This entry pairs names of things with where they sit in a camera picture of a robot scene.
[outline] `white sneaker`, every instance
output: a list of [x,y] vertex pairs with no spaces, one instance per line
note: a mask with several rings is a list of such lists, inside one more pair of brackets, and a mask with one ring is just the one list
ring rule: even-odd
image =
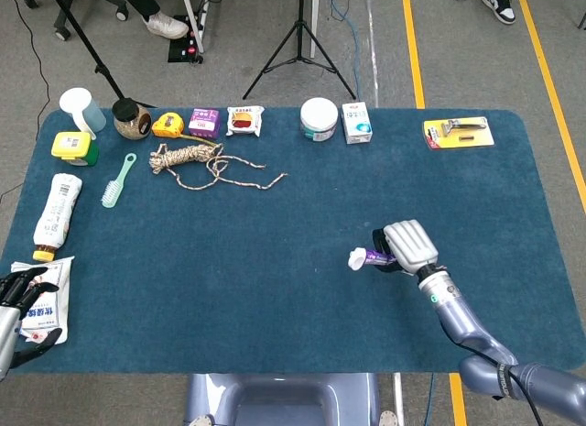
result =
[[151,34],[160,35],[161,37],[169,39],[178,39],[185,37],[190,28],[175,18],[166,16],[161,11],[158,11],[153,16],[150,16],[148,21],[145,21],[146,28]]

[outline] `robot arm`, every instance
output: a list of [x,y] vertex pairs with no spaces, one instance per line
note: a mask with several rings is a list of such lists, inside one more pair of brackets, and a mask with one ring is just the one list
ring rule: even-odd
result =
[[53,330],[41,344],[15,352],[20,326],[27,312],[42,293],[59,289],[49,282],[28,286],[34,277],[46,271],[47,268],[30,268],[0,279],[0,381],[5,379],[10,368],[21,366],[47,352],[61,335],[60,328]]
[[[390,224],[373,232],[381,257],[392,271],[396,259],[407,273],[418,277],[418,287],[438,314],[445,334],[474,355],[460,363],[461,379],[470,390],[497,399],[527,396],[538,406],[586,426],[586,380],[539,364],[519,365],[513,353],[481,324],[446,268],[436,265],[438,251],[416,220]],[[365,264],[375,264],[365,260]]]

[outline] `green brush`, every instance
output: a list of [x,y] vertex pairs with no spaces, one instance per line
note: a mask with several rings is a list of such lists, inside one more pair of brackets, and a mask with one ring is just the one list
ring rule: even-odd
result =
[[120,169],[120,174],[116,180],[110,180],[108,185],[106,186],[106,191],[104,191],[102,196],[102,206],[104,208],[114,208],[116,206],[116,202],[118,201],[118,197],[120,197],[120,193],[125,186],[125,177],[130,167],[136,162],[136,154],[130,153],[127,154],[125,157],[125,164]]

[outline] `yellow floor line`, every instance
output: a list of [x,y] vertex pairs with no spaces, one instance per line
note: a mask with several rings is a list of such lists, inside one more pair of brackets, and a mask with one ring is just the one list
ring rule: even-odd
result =
[[403,15],[405,16],[405,27],[407,28],[407,45],[409,47],[409,58],[411,60],[411,75],[413,76],[413,91],[415,92],[416,108],[425,108],[423,97],[423,83],[421,71],[419,70],[418,45],[415,40],[415,26],[411,14],[411,0],[403,0]]
[[[411,12],[411,0],[403,0],[403,14],[405,16],[405,27],[407,29],[407,46],[409,48],[409,59],[411,61],[411,76],[413,77],[415,106],[416,108],[425,108],[423,82],[421,81],[421,70],[419,69],[418,45],[415,38],[413,14]],[[451,402],[454,410],[454,424],[455,426],[466,426],[464,395],[461,388],[460,375],[458,373],[450,374],[450,389]]]
[[466,408],[464,393],[461,390],[461,379],[458,373],[450,373],[451,405],[454,410],[454,424],[466,426]]
[[556,87],[554,86],[551,74],[549,73],[549,66],[548,62],[546,61],[546,55],[543,51],[543,48],[541,47],[541,43],[539,42],[539,35],[537,34],[537,29],[535,27],[535,23],[533,22],[531,11],[529,10],[529,3],[527,0],[519,0],[519,2],[521,3],[523,17],[525,18],[527,30],[529,31],[529,36],[531,37],[531,42],[533,43],[533,49],[535,50],[535,54],[537,56],[537,62],[539,63],[539,68],[541,69],[541,75],[543,76],[543,81],[546,84],[546,89],[548,89],[549,101],[551,102],[551,108],[553,109],[554,116],[556,116],[559,135],[561,136],[561,141],[564,145],[564,149],[566,150],[566,156],[568,156],[571,173],[574,176],[574,182],[576,183],[576,188],[578,189],[578,194],[580,195],[580,200],[582,202],[582,209],[586,213],[586,183],[584,183],[584,176],[580,168],[576,150],[574,149],[574,144],[571,141],[571,135],[570,131],[568,130],[568,125],[566,124],[564,112],[561,109],[561,104],[559,103]]

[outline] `white cap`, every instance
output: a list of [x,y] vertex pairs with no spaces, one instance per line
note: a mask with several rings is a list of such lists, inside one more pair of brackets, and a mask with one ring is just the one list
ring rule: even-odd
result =
[[324,131],[338,123],[338,107],[326,98],[311,98],[301,106],[301,122],[314,130]]
[[363,247],[356,247],[348,258],[348,267],[352,270],[359,270],[366,261],[366,249]]

